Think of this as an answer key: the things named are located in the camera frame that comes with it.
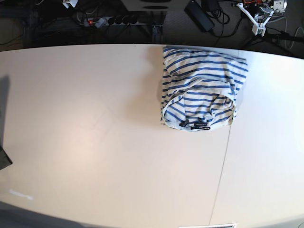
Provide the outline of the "black table clamp bracket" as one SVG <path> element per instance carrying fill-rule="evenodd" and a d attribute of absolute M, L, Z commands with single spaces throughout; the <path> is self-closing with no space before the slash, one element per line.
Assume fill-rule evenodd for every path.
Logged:
<path fill-rule="evenodd" d="M 162 25 L 152 26 L 152 43 L 162 44 Z"/>

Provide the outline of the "black power strip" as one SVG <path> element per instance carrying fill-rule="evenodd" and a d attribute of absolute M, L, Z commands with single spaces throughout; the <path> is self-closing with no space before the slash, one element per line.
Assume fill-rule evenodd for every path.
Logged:
<path fill-rule="evenodd" d="M 82 21 L 84 27 L 108 27 L 108 26 L 129 26 L 129 25 L 143 25 L 136 16 L 116 16 L 116 17 L 95 17 L 85 18 Z"/>

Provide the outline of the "black tripod stand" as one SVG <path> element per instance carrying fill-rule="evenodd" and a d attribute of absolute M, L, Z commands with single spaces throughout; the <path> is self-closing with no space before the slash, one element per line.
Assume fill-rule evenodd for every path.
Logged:
<path fill-rule="evenodd" d="M 254 35 L 247 26 L 238 49 L 304 58 L 304 35 L 290 35 L 282 30 L 267 28 L 264 36 Z"/>

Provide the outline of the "black power adapter brick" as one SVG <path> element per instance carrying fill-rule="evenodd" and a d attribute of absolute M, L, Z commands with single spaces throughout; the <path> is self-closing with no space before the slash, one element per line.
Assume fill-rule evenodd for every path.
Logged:
<path fill-rule="evenodd" d="M 214 23 L 208 14 L 195 0 L 190 0 L 184 11 L 201 32 L 209 32 L 214 28 Z"/>

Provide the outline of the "blue white striped T-shirt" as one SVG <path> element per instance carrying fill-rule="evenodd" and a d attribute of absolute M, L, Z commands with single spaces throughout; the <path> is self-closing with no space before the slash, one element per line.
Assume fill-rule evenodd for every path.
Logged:
<path fill-rule="evenodd" d="M 161 123 L 188 131 L 232 125 L 248 75 L 246 59 L 191 48 L 163 49 Z"/>

